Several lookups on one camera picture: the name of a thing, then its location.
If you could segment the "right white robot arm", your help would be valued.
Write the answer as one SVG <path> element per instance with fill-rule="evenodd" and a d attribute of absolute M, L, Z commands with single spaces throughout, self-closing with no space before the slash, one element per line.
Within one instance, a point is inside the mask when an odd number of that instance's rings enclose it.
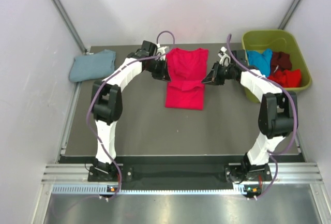
<path fill-rule="evenodd" d="M 262 176 L 267 176 L 268 162 L 276 147 L 298 128 L 297 95 L 295 92 L 284 92 L 257 67 L 248 65 L 245 58 L 235 58 L 234 53 L 228 52 L 225 47 L 219 50 L 218 56 L 220 60 L 213 64 L 202 83 L 223 85 L 226 80 L 236 80 L 260 102 L 260 133 L 240 165 L 226 168 L 226 177 L 236 184 L 258 181 Z"/>

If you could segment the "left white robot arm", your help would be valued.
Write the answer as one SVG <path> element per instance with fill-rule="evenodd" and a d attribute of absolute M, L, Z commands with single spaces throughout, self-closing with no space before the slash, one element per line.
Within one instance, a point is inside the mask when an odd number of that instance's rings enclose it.
<path fill-rule="evenodd" d="M 116 125 L 123 112 L 122 92 L 125 87 L 144 71 L 156 80 L 169 82 L 166 54 L 168 46 L 144 41 L 140 48 L 131 52 L 123 63 L 108 77 L 96 80 L 92 87 L 91 104 L 87 118 L 92 117 L 96 128 L 91 128 L 97 140 L 97 154 L 89 170 L 93 180 L 114 182 L 122 179 L 115 161 Z"/>

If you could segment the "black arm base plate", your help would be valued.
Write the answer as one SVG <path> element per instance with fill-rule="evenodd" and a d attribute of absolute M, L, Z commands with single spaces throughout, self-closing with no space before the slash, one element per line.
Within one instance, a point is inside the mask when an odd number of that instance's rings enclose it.
<path fill-rule="evenodd" d="M 244 182 L 239 165 L 125 164 L 121 190 L 218 190 Z"/>

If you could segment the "crimson red t-shirt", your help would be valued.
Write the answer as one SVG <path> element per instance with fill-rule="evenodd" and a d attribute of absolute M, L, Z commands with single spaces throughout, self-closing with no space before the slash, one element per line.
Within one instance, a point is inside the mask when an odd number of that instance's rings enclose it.
<path fill-rule="evenodd" d="M 202 110 L 207 73 L 207 49 L 173 49 L 167 56 L 171 81 L 167 84 L 165 107 Z"/>

